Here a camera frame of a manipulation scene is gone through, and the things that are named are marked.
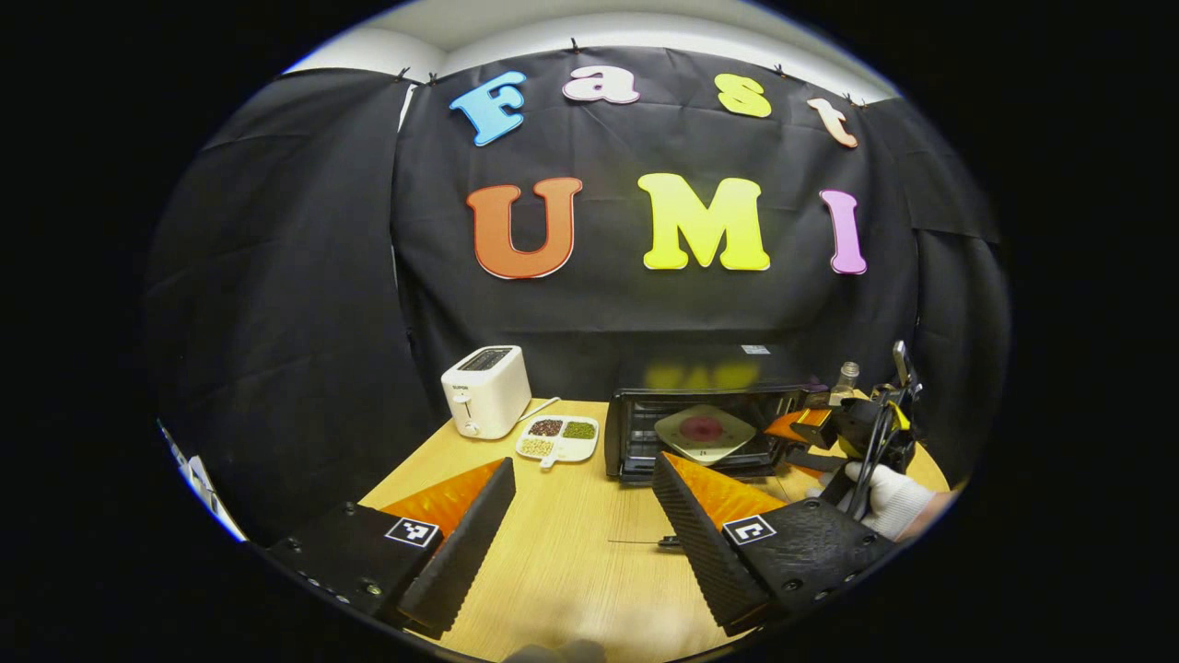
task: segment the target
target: toaster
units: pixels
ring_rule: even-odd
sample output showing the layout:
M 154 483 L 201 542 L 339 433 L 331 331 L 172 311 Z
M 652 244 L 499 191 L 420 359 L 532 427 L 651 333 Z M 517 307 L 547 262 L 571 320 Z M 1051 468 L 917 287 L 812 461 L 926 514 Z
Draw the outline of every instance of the toaster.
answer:
M 498 440 L 512 432 L 532 401 L 523 350 L 480 348 L 442 374 L 442 390 L 460 434 Z

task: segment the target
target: plate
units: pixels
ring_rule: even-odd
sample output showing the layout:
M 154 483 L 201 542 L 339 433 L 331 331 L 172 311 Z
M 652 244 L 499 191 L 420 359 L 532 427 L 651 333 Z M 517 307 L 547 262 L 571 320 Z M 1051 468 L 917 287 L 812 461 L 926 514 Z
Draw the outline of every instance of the plate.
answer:
M 587 424 L 592 428 L 592 438 L 569 438 L 569 424 Z M 548 468 L 555 461 L 580 462 L 593 455 L 598 446 L 598 421 L 588 416 L 564 416 L 538 414 L 529 419 L 520 436 L 516 438 L 516 453 L 525 458 L 541 460 L 541 467 Z
M 752 440 L 757 429 L 718 407 L 696 405 L 657 421 L 656 434 L 685 458 L 709 466 Z

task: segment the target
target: letter m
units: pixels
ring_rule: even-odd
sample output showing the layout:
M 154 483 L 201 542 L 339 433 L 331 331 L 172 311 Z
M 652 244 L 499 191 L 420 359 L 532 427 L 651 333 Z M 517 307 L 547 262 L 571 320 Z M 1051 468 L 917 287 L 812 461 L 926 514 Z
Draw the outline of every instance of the letter m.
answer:
M 762 228 L 757 222 L 757 197 L 762 189 L 756 183 L 736 177 L 722 179 L 707 208 L 678 175 L 644 175 L 639 189 L 651 195 L 653 239 L 651 251 L 643 256 L 647 269 L 687 265 L 687 254 L 679 248 L 680 232 L 702 267 L 712 264 L 724 236 L 720 264 L 726 269 L 770 268 L 770 256 L 762 250 Z

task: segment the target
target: toaster oven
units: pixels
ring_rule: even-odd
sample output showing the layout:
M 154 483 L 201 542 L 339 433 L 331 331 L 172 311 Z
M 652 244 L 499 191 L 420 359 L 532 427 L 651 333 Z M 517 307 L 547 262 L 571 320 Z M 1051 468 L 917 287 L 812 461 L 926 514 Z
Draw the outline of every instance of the toaster oven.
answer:
M 602 451 L 606 474 L 630 485 L 651 484 L 660 452 L 691 458 L 668 444 L 657 425 L 699 406 L 753 431 L 749 441 L 710 464 L 711 470 L 730 477 L 773 475 L 789 441 L 763 431 L 789 412 L 826 407 L 829 394 L 779 346 L 648 348 L 625 355 L 617 375 Z

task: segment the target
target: ceiling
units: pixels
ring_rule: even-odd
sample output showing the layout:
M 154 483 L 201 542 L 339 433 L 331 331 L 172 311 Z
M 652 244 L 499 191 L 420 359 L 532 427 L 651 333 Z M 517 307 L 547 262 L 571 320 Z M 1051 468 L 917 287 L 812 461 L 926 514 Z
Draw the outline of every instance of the ceiling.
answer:
M 522 25 L 610 12 L 647 12 L 704 19 L 764 34 L 835 61 L 848 58 L 847 53 L 828 45 L 798 24 L 788 22 L 777 12 L 744 0 L 416 0 L 357 27 L 400 32 L 449 53 Z

